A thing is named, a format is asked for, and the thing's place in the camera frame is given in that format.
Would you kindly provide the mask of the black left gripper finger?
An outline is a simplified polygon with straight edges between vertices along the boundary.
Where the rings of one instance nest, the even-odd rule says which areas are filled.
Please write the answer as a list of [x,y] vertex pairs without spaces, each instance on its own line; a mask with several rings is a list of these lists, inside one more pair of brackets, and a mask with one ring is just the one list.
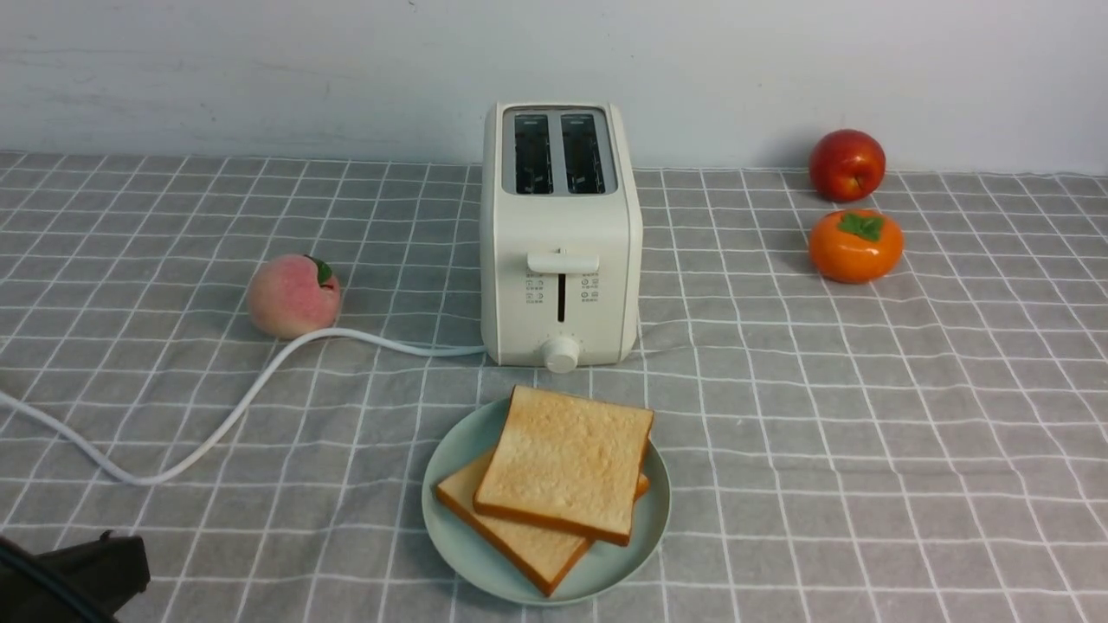
[[143,537],[114,537],[110,530],[94,541],[52,549],[35,560],[111,615],[151,582]]

